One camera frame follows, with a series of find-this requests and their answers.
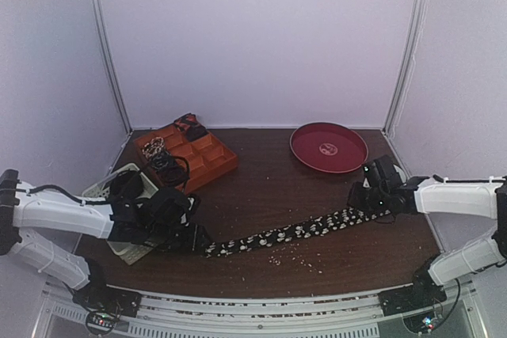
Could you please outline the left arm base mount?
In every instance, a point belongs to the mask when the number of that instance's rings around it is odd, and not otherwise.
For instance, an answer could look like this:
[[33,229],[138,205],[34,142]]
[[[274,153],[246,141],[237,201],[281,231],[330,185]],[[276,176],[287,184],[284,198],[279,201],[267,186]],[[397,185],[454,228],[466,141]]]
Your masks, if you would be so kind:
[[142,295],[110,287],[104,272],[95,260],[85,259],[89,269],[89,282],[81,289],[70,289],[72,300],[86,312],[85,327],[90,334],[104,337],[120,323],[122,316],[136,317]]

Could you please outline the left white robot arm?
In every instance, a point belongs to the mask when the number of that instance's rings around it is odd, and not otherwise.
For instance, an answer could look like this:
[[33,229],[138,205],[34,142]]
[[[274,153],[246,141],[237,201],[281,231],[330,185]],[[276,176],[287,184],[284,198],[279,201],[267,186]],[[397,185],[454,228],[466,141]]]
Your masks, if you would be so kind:
[[191,222],[200,201],[176,188],[146,189],[140,171],[125,170],[104,197],[70,194],[53,184],[33,187],[14,169],[1,175],[1,253],[18,256],[37,271],[61,280],[98,310],[114,293],[99,264],[75,256],[36,234],[37,228],[84,234],[154,249],[200,253],[211,243],[205,228]]

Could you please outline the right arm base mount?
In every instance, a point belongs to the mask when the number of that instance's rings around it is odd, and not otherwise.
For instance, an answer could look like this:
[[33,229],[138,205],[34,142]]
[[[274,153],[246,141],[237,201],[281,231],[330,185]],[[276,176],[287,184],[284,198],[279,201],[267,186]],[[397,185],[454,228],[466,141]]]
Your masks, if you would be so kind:
[[434,259],[436,256],[430,257],[415,271],[411,285],[378,294],[385,317],[408,313],[409,316],[403,318],[404,325],[409,331],[421,335],[434,331],[443,320],[443,303],[448,299],[444,288],[436,285],[429,275]]

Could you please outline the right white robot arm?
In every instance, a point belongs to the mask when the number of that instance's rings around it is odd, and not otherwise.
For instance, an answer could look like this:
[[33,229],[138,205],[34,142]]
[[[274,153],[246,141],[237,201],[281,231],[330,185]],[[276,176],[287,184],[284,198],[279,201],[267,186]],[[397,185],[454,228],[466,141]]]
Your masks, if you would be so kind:
[[450,180],[447,177],[408,177],[384,155],[363,165],[364,179],[353,184],[348,205],[368,215],[454,214],[496,222],[490,232],[459,249],[427,260],[414,273],[406,300],[420,308],[441,287],[463,275],[506,265],[506,178]]

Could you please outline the black white floral tie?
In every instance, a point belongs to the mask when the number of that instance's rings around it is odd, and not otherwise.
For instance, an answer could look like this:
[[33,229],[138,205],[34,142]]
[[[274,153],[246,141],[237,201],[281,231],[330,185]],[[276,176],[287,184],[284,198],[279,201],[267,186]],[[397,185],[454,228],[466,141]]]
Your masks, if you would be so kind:
[[388,215],[391,215],[389,210],[361,211],[354,207],[347,207],[341,211],[335,211],[280,228],[265,230],[248,237],[225,242],[213,242],[204,249],[203,254],[207,258],[211,258],[247,253],[256,249],[270,248],[297,240],[322,237],[332,232],[372,222]]

